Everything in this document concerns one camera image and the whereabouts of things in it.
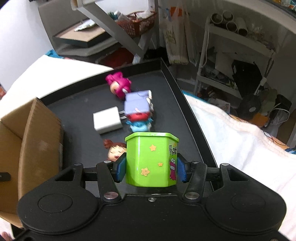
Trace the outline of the purple block figurine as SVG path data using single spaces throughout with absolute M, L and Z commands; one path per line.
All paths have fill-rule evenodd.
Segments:
M 152 114 L 154 112 L 152 92 L 143 90 L 127 93 L 124 111 L 126 123 L 133 133 L 149 132 L 152 127 Z

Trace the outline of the red-haired girl figurine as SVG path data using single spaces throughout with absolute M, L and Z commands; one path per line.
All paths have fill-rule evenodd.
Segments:
M 115 162 L 118 158 L 126 153 L 126 144 L 117 142 L 114 143 L 110 139 L 103 140 L 103 145 L 106 149 L 108 149 L 107 160 Z

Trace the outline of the brown cardboard box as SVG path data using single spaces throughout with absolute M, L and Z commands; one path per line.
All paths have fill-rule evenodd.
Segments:
M 37 98 L 1 118 L 1 218 L 22 228 L 18 201 L 60 171 L 62 142 L 60 119 Z

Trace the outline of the pink hooded figurine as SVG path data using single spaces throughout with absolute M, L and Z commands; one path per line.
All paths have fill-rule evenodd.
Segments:
M 106 76 L 105 80 L 109 85 L 111 93 L 117 96 L 121 100 L 125 100 L 127 93 L 131 92 L 132 82 L 123 76 L 122 72 L 116 72 Z

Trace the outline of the green tin container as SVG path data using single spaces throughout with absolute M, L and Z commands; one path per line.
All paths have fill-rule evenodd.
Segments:
M 127 184 L 152 188 L 177 184 L 177 137 L 171 133 L 136 132 L 125 141 Z

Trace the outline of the white power adapter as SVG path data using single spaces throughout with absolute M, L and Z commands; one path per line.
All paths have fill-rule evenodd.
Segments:
M 126 119 L 125 111 L 117 106 L 93 113 L 94 129 L 100 134 L 123 128 L 122 120 Z

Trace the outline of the black shallow tray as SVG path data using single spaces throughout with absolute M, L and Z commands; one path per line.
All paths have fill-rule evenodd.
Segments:
M 195 162 L 216 163 L 189 103 L 161 60 L 123 67 L 42 97 L 62 121 L 62 166 L 114 164 L 126 191 L 181 186 Z

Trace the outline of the white cloth tablecover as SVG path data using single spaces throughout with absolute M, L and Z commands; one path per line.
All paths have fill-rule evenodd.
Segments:
M 77 60 L 42 56 L 1 100 L 1 115 L 36 97 L 59 90 L 110 68 Z M 238 121 L 219 108 L 186 96 L 218 164 L 229 163 L 281 195 L 287 214 L 280 232 L 295 240 L 295 155 L 255 125 Z

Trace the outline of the grey chair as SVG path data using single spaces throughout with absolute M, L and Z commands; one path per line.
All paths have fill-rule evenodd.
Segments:
M 58 55 L 89 57 L 118 44 L 98 25 L 75 31 L 87 17 L 74 11 L 70 1 L 48 1 L 38 6 L 38 11 L 49 41 Z

